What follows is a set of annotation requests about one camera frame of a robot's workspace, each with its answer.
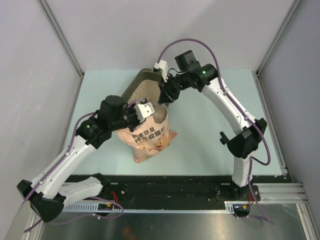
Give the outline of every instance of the bag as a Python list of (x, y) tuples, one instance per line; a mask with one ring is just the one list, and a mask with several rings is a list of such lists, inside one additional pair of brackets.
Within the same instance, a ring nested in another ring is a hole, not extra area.
[(169, 130), (168, 111), (165, 106), (154, 106), (154, 114), (130, 132), (129, 128), (116, 131), (119, 138), (134, 147), (134, 161), (141, 163), (169, 146), (177, 135)]

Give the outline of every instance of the metal frame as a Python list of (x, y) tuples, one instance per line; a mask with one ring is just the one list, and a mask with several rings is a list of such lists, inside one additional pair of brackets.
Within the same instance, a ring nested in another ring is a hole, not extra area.
[(280, 41), (282, 40), (286, 30), (292, 23), (294, 17), (296, 16), (297, 12), (299, 11), (300, 7), (302, 6), (302, 3), (305, 0), (294, 0), (293, 3), (290, 6), (289, 11), (287, 12), (286, 16), (284, 17), (284, 20), (282, 21), (278, 31), (276, 32), (271, 45), (269, 46), (268, 50), (266, 51), (266, 54), (264, 55), (258, 69), (256, 70), (256, 73), (258, 76), (261, 75), (261, 72), (264, 70), (266, 64), (268, 63), (269, 59), (275, 52), (275, 49), (279, 45)]
[(74, 52), (72, 51), (64, 33), (61, 30), (61, 27), (59, 26), (57, 19), (52, 12), (47, 0), (37, 0), (39, 3), (41, 9), (43, 10), (44, 15), (46, 16), (48, 22), (50, 23), (54, 33), (56, 34), (58, 40), (60, 41), (62, 48), (64, 49), (66, 55), (70, 59), (74, 69), (79, 74), (80, 78), (84, 76), (84, 71), (82, 71), (78, 60), (76, 59), (76, 56)]
[(64, 146), (66, 144), (68, 130), (70, 128), (71, 120), (72, 120), (72, 117), (73, 117), (74, 112), (75, 112), (75, 108), (76, 108), (76, 105), (77, 105), (77, 101), (78, 101), (78, 97), (79, 97), (79, 94), (80, 94), (80, 89), (81, 89), (81, 86), (82, 86), (83, 79), (84, 79), (84, 75), (81, 76), (80, 82), (79, 82), (79, 84), (77, 86), (76, 94), (75, 94), (75, 97), (74, 97), (74, 100), (72, 102), (72, 106), (71, 106), (71, 109), (70, 109), (70, 112), (69, 112), (68, 121), (67, 121), (66, 126), (64, 128), (63, 137), (62, 137), (62, 141), (61, 141), (59, 150), (57, 152), (57, 156), (62, 152), (62, 150), (64, 149)]
[[(101, 201), (80, 201), (67, 206), (63, 212), (65, 213), (121, 213), (120, 209), (98, 210)], [(233, 214), (234, 209), (232, 203), (225, 202), (223, 210), (152, 210), (152, 209), (125, 209), (128, 214)]]
[[(30, 228), (33, 224), (35, 224), (40, 218), (38, 215), (31, 210), (30, 208), (30, 217), (27, 221), (26, 228)], [(42, 228), (43, 222), (38, 224), (31, 232), (24, 233), (22, 235), (21, 240), (38, 240), (40, 237), (40, 232)]]
[(297, 204), (296, 208), (301, 219), (306, 239), (320, 239), (320, 233), (318, 231), (317, 225), (315, 224), (315, 219), (311, 212), (309, 203)]
[(266, 121), (268, 123), (268, 128), (271, 133), (271, 138), (274, 143), (275, 152), (276, 152), (276, 156), (278, 158), (279, 164), (280, 164), (282, 175), (287, 175), (289, 172), (288, 172), (288, 167), (287, 167), (286, 160), (285, 160), (285, 154), (284, 154), (284, 151), (283, 151), (283, 148), (281, 145), (279, 135), (277, 134), (278, 131), (277, 131), (276, 124), (275, 124), (275, 118), (274, 118), (274, 115), (271, 111), (270, 104), (269, 104), (267, 96), (266, 96), (266, 92), (265, 92), (264, 87), (261, 83), (261, 80), (258, 78), (258, 75), (254, 71), (252, 71), (252, 75), (253, 75), (256, 89), (257, 89), (259, 97), (260, 97), (262, 109), (263, 109)]

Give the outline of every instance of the brown bag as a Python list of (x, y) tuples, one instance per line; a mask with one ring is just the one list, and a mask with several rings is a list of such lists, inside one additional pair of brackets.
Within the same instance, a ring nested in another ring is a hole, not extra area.
[(154, 114), (130, 132), (128, 128), (116, 131), (119, 138), (134, 147), (134, 161), (141, 163), (169, 146), (177, 135), (169, 130), (168, 111), (165, 106), (154, 106)]

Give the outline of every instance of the white robotic arm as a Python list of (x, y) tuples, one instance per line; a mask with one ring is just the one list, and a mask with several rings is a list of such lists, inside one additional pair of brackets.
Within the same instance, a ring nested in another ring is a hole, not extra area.
[[(222, 83), (224, 87), (227, 88), (223, 79)], [(244, 128), (250, 127), (249, 122), (245, 120), (240, 111), (221, 90), (217, 77), (210, 81), (210, 85), (205, 85), (203, 87), (202, 93), (216, 105), (216, 107), (230, 124), (235, 135), (241, 134)], [(236, 97), (230, 91), (228, 91), (228, 93), (233, 99), (236, 100), (242, 110), (247, 113), (248, 117), (252, 121), (255, 121), (255, 117), (241, 105)], [(248, 184), (249, 157), (253, 154), (254, 151), (252, 151), (246, 158), (234, 156), (232, 180), (239, 187), (243, 187)]]
[(62, 185), (86, 157), (111, 137), (112, 131), (123, 128), (132, 130), (154, 112), (150, 102), (128, 107), (121, 97), (108, 96), (102, 101), (100, 110), (83, 121), (79, 128), (76, 124), (71, 146), (66, 147), (31, 182), (22, 180), (18, 184), (17, 188), (24, 197), (23, 203), (30, 200), (32, 209), (46, 223), (56, 218), (64, 207), (99, 195), (109, 184), (100, 173), (81, 182)]
[(183, 72), (176, 76), (168, 73), (166, 61), (160, 60), (159, 63), (154, 65), (154, 70), (160, 72), (162, 77), (165, 76), (159, 84), (161, 90), (159, 103), (173, 103), (178, 99), (180, 91), (187, 88), (197, 89), (209, 98), (223, 114), (236, 135), (229, 140), (223, 132), (220, 133), (222, 136), (221, 143), (227, 144), (228, 149), (234, 155), (232, 181), (239, 188), (247, 186), (249, 158), (254, 154), (261, 141), (259, 134), (247, 118), (253, 123), (255, 122), (262, 133), (267, 127), (266, 121), (263, 118), (256, 120), (229, 91), (224, 80), (221, 79), (221, 82), (219, 82), (215, 67), (211, 64), (201, 67), (191, 50), (175, 57), (175, 60), (179, 69)]

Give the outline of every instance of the purple cable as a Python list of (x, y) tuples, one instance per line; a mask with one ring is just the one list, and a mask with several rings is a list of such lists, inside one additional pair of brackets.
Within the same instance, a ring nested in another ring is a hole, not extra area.
[[(251, 183), (250, 183), (250, 181), (251, 181), (250, 178), (251, 178), (251, 173), (252, 173), (252, 163), (253, 163), (252, 160), (257, 161), (258, 163), (260, 163), (260, 164), (262, 164), (262, 165), (264, 165), (264, 166), (268, 166), (268, 165), (270, 164), (270, 162), (271, 162), (271, 155), (270, 155), (270, 149), (269, 149), (268, 143), (267, 143), (267, 141), (266, 141), (263, 133), (262, 133), (262, 132), (260, 131), (260, 129), (257, 127), (257, 125), (248, 117), (248, 115), (242, 110), (242, 108), (239, 106), (239, 104), (236, 102), (236, 100), (234, 100), (234, 99), (232, 98), (232, 96), (227, 92), (227, 90), (226, 90), (226, 88), (225, 88), (225, 86), (223, 85), (223, 82), (222, 82), (220, 67), (219, 67), (218, 60), (217, 60), (214, 52), (211, 50), (211, 48), (210, 48), (207, 44), (205, 44), (204, 42), (202, 42), (202, 41), (200, 41), (200, 40), (193, 39), (193, 38), (182, 38), (182, 39), (173, 41), (173, 42), (170, 43), (168, 46), (166, 46), (166, 47), (163, 49), (163, 51), (161, 52), (161, 54), (160, 54), (160, 56), (159, 56), (159, 58), (158, 58), (158, 60), (157, 60), (157, 63), (160, 62), (161, 58), (163, 57), (164, 53), (167, 51), (168, 48), (170, 48), (172, 45), (175, 45), (175, 44), (177, 44), (177, 43), (186, 42), (186, 41), (196, 42), (196, 43), (198, 43), (198, 44), (201, 44), (202, 46), (204, 46), (204, 47), (210, 52), (210, 54), (211, 54), (212, 57), (213, 57), (215, 66), (216, 66), (216, 70), (217, 70), (217, 74), (218, 74), (218, 81), (219, 81), (220, 88), (221, 88), (222, 91), (223, 91), (223, 94), (225, 94), (225, 95), (227, 96), (227, 98), (233, 103), (233, 105), (240, 111), (240, 113), (243, 115), (244, 119), (247, 120), (247, 121), (256, 129), (256, 131), (259, 133), (259, 135), (260, 135), (260, 137), (261, 137), (261, 139), (262, 139), (262, 141), (263, 141), (263, 144), (264, 144), (265, 150), (266, 150), (266, 154), (267, 154), (267, 162), (264, 163), (264, 162), (260, 161), (259, 159), (251, 156), (251, 157), (249, 158), (249, 160), (250, 160), (250, 166), (249, 166), (249, 173), (248, 173), (248, 180), (247, 180), (247, 181), (248, 181), (248, 186), (249, 186), (249, 188), (250, 188), (250, 191), (251, 191), (251, 194), (252, 194), (252, 196), (253, 196), (253, 199), (254, 199), (254, 201), (256, 202), (256, 205), (257, 205), (257, 207), (259, 208), (261, 214), (264, 216), (264, 218), (266, 219), (266, 221), (268, 221), (270, 224), (273, 225), (274, 223), (273, 223), (272, 221), (270, 221), (270, 220), (266, 217), (266, 215), (265, 215), (265, 213), (263, 212), (260, 204), (258, 203), (258, 200), (257, 200), (257, 198), (255, 197), (255, 194), (254, 194), (254, 192), (253, 192), (253, 189), (252, 189), (252, 186), (251, 186)], [(260, 217), (260, 216), (252, 216), (252, 217), (253, 217), (253, 218), (262, 218), (262, 217)]]
[[(97, 197), (97, 196), (92, 196), (90, 197), (91, 199), (96, 199), (96, 200), (100, 200), (100, 201), (103, 201), (103, 202), (107, 202), (107, 203), (111, 203), (111, 204), (114, 204), (116, 206), (118, 206), (120, 209), (121, 209), (121, 212), (116, 215), (116, 216), (100, 216), (98, 215), (98, 217), (100, 217), (101, 219), (116, 219), (118, 217), (120, 217), (122, 214), (125, 213), (125, 210), (124, 208), (117, 202), (114, 202), (114, 201), (111, 201), (111, 200), (105, 200), (103, 198), (100, 198), (100, 197)], [(68, 221), (64, 221), (64, 222), (58, 222), (58, 223), (54, 223), (54, 222), (51, 222), (51, 224), (53, 225), (56, 225), (56, 226), (61, 226), (61, 225), (66, 225), (66, 224), (70, 224), (70, 223), (73, 223), (74, 221), (78, 220), (78, 219), (81, 219), (81, 218), (84, 218), (84, 217), (87, 217), (87, 216), (93, 216), (94, 215), (92, 213), (86, 213), (86, 214), (83, 214), (83, 215), (80, 215), (80, 216), (77, 216), (71, 220), (68, 220)], [(36, 226), (38, 226), (40, 223), (42, 222), (42, 219), (39, 219), (35, 224), (33, 224), (31, 227), (29, 227), (28, 229), (24, 230), (24, 233), (27, 233), (27, 232), (30, 232), (32, 229), (34, 229)]]
[(31, 227), (27, 228), (26, 230), (23, 231), (23, 233), (27, 233), (27, 232), (30, 232), (32, 229), (34, 229), (36, 226), (39, 225), (39, 223), (42, 222), (42, 219), (39, 219), (35, 224), (33, 224)]
[[(78, 128), (78, 125), (79, 125), (80, 121), (81, 121), (82, 119), (84, 119), (85, 117), (88, 117), (88, 116), (91, 116), (91, 115), (94, 115), (94, 114), (95, 114), (95, 112), (88, 113), (88, 114), (86, 114), (86, 115), (83, 115), (82, 117), (80, 117), (80, 118), (78, 119), (78, 121), (76, 121), (75, 126), (74, 126), (74, 129), (73, 129), (71, 141), (70, 141), (70, 144), (69, 144), (69, 146), (68, 146), (68, 148), (67, 148), (67, 150), (66, 150), (66, 153), (69, 153), (70, 150), (71, 150), (71, 148), (73, 147), (73, 144), (74, 144), (74, 141), (75, 141), (75, 137), (76, 137), (76, 130), (77, 130), (77, 128)], [(43, 181), (65, 160), (66, 157), (67, 157), (67, 155), (64, 154), (64, 155), (59, 159), (59, 161), (57, 161), (57, 162), (55, 163), (55, 165), (53, 165), (53, 167), (52, 167), (45, 175), (43, 175), (43, 177), (36, 183), (36, 185), (33, 187), (33, 189), (32, 189), (32, 190), (29, 192), (29, 194), (25, 197), (25, 199), (23, 200), (21, 206), (22, 206), (23, 204), (25, 204), (25, 203), (29, 200), (29, 198), (31, 197), (31, 195), (37, 190), (37, 188), (40, 186), (40, 182), (43, 182)]]
[(135, 99), (135, 100), (133, 100), (132, 102), (130, 102), (130, 103), (128, 104), (127, 108), (130, 108), (130, 107), (132, 106), (132, 104), (134, 104), (134, 103), (136, 103), (136, 102), (142, 102), (142, 101), (144, 101), (144, 100), (145, 100), (145, 98)]
[[(100, 198), (100, 197), (97, 197), (97, 196), (92, 196), (90, 197), (91, 199), (96, 199), (96, 200), (100, 200), (100, 201), (103, 201), (103, 202), (106, 202), (106, 203), (111, 203), (113, 205), (116, 205), (117, 207), (119, 207), (121, 209), (121, 212), (116, 215), (116, 216), (101, 216), (101, 215), (98, 215), (98, 218), (101, 218), (101, 219), (116, 219), (118, 217), (120, 217), (122, 214), (125, 213), (125, 210), (124, 208), (119, 204), (119, 203), (116, 203), (114, 201), (110, 201), (110, 200), (105, 200), (103, 198)], [(77, 216), (71, 220), (68, 220), (68, 221), (65, 221), (65, 222), (59, 222), (59, 223), (54, 223), (52, 222), (53, 225), (57, 225), (57, 226), (61, 226), (61, 225), (65, 225), (65, 224), (70, 224), (70, 223), (73, 223), (74, 221), (78, 220), (78, 219), (81, 219), (83, 217), (86, 217), (86, 216), (95, 216), (93, 215), (92, 213), (86, 213), (86, 214), (83, 214), (83, 215), (80, 215), (80, 216)]]
[(233, 214), (237, 219), (261, 219), (268, 222), (268, 220), (263, 216), (250, 215), (250, 216), (238, 216), (236, 213)]
[(251, 173), (252, 173), (252, 165), (253, 165), (253, 161), (252, 161), (252, 158), (249, 159), (250, 160), (250, 163), (249, 163), (249, 173), (248, 173), (248, 186), (249, 186), (249, 189), (250, 189), (250, 192), (251, 192), (251, 195), (256, 203), (256, 206), (258, 207), (258, 209), (260, 210), (261, 214), (263, 215), (263, 217), (265, 218), (265, 220), (270, 223), (271, 225), (274, 225), (274, 223), (265, 215), (264, 211), (262, 210), (260, 204), (258, 203), (258, 200), (256, 198), (256, 195), (252, 189), (252, 186), (251, 186), (251, 180), (250, 180), (250, 176), (251, 176)]

